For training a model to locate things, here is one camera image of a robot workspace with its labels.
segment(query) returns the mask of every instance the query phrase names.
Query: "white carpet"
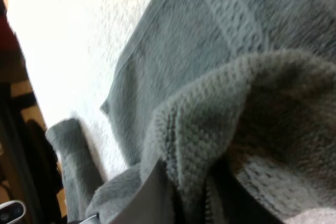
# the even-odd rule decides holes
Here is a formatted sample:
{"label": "white carpet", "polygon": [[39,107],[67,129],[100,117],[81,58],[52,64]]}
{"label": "white carpet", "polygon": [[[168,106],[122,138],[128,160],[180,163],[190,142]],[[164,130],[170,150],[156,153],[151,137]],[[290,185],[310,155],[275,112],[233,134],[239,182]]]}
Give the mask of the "white carpet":
{"label": "white carpet", "polygon": [[9,0],[30,81],[47,126],[75,116],[104,179],[125,169],[99,106],[125,43],[150,0]]}

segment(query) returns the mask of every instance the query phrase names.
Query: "metal object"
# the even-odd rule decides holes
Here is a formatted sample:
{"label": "metal object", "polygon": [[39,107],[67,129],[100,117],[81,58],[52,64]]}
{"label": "metal object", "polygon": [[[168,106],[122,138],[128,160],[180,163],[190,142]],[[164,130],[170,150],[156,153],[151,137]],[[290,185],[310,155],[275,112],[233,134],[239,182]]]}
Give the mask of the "metal object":
{"label": "metal object", "polygon": [[80,224],[101,224],[97,215],[91,216],[86,220],[82,221]]}
{"label": "metal object", "polygon": [[26,206],[20,200],[11,200],[0,205],[0,223],[14,224],[26,213]]}

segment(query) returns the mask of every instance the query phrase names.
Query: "textured towel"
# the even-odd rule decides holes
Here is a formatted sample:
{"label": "textured towel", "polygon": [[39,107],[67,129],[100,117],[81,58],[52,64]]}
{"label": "textured towel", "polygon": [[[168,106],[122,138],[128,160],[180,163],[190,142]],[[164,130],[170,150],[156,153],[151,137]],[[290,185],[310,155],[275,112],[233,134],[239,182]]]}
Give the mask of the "textured towel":
{"label": "textured towel", "polygon": [[187,221],[200,221],[207,173],[223,155],[282,220],[335,208],[333,8],[325,0],[153,0],[102,106],[126,161],[140,162],[125,174],[135,184],[124,195],[121,182],[107,182],[87,215],[101,209],[111,221],[159,158]]}

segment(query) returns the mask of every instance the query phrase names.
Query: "floor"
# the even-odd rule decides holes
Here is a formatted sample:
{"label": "floor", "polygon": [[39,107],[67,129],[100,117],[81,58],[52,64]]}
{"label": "floor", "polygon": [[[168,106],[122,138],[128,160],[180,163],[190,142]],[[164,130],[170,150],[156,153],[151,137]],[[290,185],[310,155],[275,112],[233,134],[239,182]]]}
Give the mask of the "floor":
{"label": "floor", "polygon": [[[29,83],[29,81],[24,81],[24,82],[19,82],[16,84],[12,84],[11,87],[11,95],[12,97],[16,97],[18,95],[21,94],[25,94],[25,93],[29,93],[32,91],[32,87]],[[46,129],[45,126],[45,122],[43,120],[42,114],[40,112],[39,107],[33,106],[30,107],[28,109],[24,109],[21,112],[23,119],[25,121],[28,121],[29,119],[33,119],[35,120],[42,128]],[[61,210],[61,214],[62,217],[65,216],[67,214],[67,207],[66,207],[66,200],[65,200],[65,192],[64,189],[61,190],[58,194],[57,194],[57,199],[60,205],[60,210]],[[9,197],[7,195],[6,190],[3,187],[0,187],[0,204],[4,203],[6,201],[9,200]]]}

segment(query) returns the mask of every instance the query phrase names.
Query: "gray fabric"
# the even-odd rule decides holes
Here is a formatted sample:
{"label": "gray fabric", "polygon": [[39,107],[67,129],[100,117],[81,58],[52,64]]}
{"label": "gray fabric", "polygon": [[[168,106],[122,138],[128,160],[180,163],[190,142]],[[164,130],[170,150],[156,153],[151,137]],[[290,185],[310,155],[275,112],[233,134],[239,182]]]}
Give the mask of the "gray fabric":
{"label": "gray fabric", "polygon": [[152,21],[139,25],[121,55],[103,105],[130,165],[141,159],[153,110],[210,70],[251,52],[336,53],[335,14],[320,0],[153,0],[152,9]]}
{"label": "gray fabric", "polygon": [[46,137],[61,153],[68,221],[83,220],[93,194],[103,182],[79,122],[75,119],[62,121],[50,128]]}
{"label": "gray fabric", "polygon": [[100,187],[87,214],[109,223],[161,159],[187,222],[199,222],[204,181],[223,155],[282,220],[335,208],[330,1],[153,0],[102,106],[135,167]]}

